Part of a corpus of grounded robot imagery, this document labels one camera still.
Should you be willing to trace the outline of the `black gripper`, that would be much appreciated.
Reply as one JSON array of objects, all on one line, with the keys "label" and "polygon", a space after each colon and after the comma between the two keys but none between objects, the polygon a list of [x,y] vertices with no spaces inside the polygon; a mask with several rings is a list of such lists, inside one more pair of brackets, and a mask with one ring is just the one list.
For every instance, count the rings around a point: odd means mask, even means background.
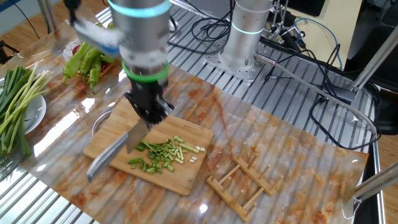
[{"label": "black gripper", "polygon": [[174,105],[163,99],[165,85],[159,82],[130,82],[131,89],[124,96],[137,115],[147,123],[159,124],[174,110]]}]

